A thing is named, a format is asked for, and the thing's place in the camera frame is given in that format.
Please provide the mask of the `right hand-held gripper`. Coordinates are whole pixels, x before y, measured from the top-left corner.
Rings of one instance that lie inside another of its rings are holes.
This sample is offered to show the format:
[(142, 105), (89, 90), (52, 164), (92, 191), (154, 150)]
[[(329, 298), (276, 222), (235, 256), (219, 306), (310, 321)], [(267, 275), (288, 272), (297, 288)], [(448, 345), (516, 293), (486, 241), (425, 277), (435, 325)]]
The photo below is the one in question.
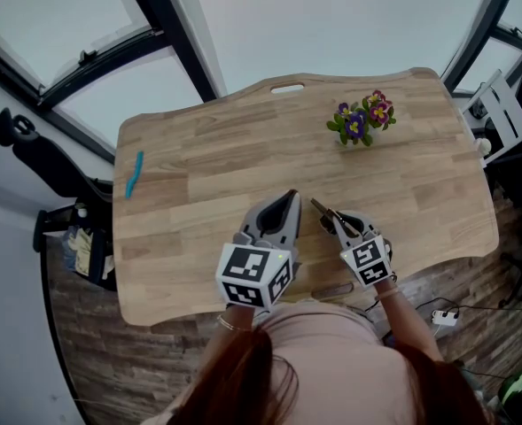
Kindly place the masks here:
[(323, 215), (319, 223), (326, 233), (339, 239), (340, 258), (357, 281), (369, 288), (392, 277), (392, 245), (370, 218), (348, 210), (338, 211), (338, 215)]

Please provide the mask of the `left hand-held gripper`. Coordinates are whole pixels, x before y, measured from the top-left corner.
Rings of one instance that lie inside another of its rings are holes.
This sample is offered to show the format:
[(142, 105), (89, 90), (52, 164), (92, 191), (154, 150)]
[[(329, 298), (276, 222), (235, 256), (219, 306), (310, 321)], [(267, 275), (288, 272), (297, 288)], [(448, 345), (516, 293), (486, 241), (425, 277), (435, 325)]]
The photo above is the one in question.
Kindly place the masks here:
[(295, 189), (253, 206), (222, 247), (215, 272), (227, 305), (269, 311), (296, 278), (301, 197)]

